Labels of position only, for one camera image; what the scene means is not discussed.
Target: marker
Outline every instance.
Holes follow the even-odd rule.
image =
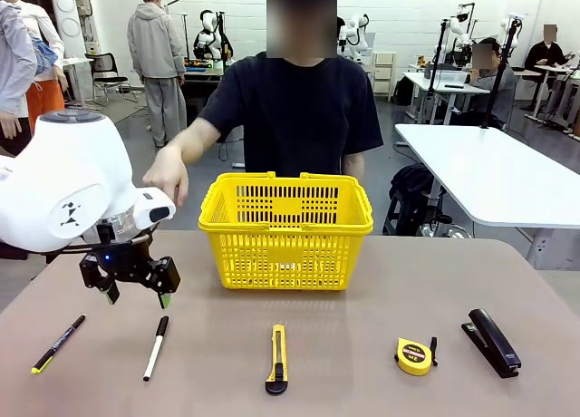
[[[167,329],[168,323],[169,317],[166,315],[164,315],[159,321],[157,333],[155,333],[155,344],[153,345],[153,351],[151,352],[149,364],[147,364],[147,369],[145,369],[145,374],[143,375],[143,381],[145,382],[151,379],[151,372],[153,372],[153,367],[155,366],[155,361],[157,360],[157,354],[160,352],[161,342],[163,341],[163,336],[165,335],[165,330]]]
[[[64,342],[66,342],[69,337],[73,335],[74,331],[76,331],[77,328],[81,326],[81,323],[84,322],[84,319],[85,315],[81,315],[74,321],[71,327],[65,331],[61,338],[59,338],[56,343],[53,344],[53,347],[46,351],[46,354],[44,354],[38,363],[36,363],[36,365],[33,367],[33,370],[31,370],[31,373],[39,374],[42,370],[44,370],[44,367],[46,367],[53,359],[54,354],[56,354],[56,352],[63,346]]]

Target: yellow box cutter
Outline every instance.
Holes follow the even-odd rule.
[[[395,361],[404,372],[415,376],[423,376],[429,372],[431,365],[439,365],[435,359],[436,348],[437,337],[431,338],[430,347],[399,338]]]
[[[286,363],[286,334],[283,325],[272,327],[272,372],[266,379],[266,391],[277,396],[288,387],[288,366]]]

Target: black stapler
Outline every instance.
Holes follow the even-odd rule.
[[[518,376],[518,368],[522,366],[507,338],[501,333],[489,314],[478,308],[469,313],[473,323],[461,325],[461,329],[478,347],[491,366],[496,369],[499,377],[513,378]]]

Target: tape measure label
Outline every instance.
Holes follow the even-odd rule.
[[[413,344],[407,344],[402,348],[402,354],[413,363],[422,363],[425,360],[423,350]]]

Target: gray pants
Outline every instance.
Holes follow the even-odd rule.
[[[155,145],[162,147],[185,130],[188,123],[185,99],[177,79],[145,78],[145,96]]]

